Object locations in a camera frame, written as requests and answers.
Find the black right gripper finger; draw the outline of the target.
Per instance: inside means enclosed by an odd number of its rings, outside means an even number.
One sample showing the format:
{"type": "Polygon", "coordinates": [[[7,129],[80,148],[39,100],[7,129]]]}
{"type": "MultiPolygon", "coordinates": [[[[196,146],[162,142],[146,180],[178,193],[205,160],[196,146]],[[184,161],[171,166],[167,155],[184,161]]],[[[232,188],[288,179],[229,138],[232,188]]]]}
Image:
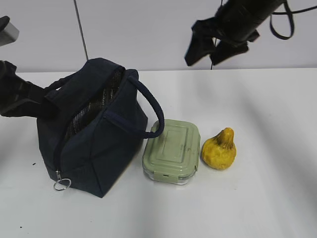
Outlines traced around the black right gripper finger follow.
{"type": "Polygon", "coordinates": [[[235,46],[225,41],[220,41],[220,43],[216,46],[215,50],[211,53],[210,59],[213,65],[218,65],[231,57],[244,54],[248,50],[249,47],[247,42],[235,46]]]}
{"type": "Polygon", "coordinates": [[[190,45],[185,54],[185,61],[188,66],[193,66],[203,57],[210,55],[215,50],[212,37],[193,31],[190,45]]]}

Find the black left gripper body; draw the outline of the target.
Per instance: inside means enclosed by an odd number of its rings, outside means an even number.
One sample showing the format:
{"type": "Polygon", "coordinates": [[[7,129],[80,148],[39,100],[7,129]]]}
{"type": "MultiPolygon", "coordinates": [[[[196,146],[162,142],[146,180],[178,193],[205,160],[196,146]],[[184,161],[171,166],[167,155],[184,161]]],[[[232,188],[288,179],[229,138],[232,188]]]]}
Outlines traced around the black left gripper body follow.
{"type": "Polygon", "coordinates": [[[0,115],[3,117],[53,118],[58,107],[46,98],[47,92],[16,75],[16,66],[0,62],[0,115]]]}

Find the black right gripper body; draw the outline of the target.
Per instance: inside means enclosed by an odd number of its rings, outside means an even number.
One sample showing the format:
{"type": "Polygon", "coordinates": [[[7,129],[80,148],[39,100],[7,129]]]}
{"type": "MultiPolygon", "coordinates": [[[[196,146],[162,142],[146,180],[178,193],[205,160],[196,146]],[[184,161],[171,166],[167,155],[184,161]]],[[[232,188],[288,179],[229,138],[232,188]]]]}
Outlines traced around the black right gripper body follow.
{"type": "Polygon", "coordinates": [[[254,42],[260,34],[257,31],[258,19],[246,4],[225,4],[208,19],[197,20],[192,26],[196,31],[227,43],[238,45],[254,42]]]}

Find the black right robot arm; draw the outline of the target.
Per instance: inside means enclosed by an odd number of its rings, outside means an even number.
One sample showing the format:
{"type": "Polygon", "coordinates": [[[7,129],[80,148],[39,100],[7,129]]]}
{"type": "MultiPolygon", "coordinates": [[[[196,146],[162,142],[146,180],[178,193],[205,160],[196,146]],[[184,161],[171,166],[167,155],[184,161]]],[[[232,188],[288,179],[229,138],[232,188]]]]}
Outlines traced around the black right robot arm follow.
{"type": "Polygon", "coordinates": [[[192,38],[186,55],[186,64],[192,66],[205,56],[213,65],[249,50],[248,43],[260,35],[257,28],[281,5],[293,36],[295,24],[285,0],[229,0],[220,6],[214,17],[197,20],[192,26],[192,38]]]}

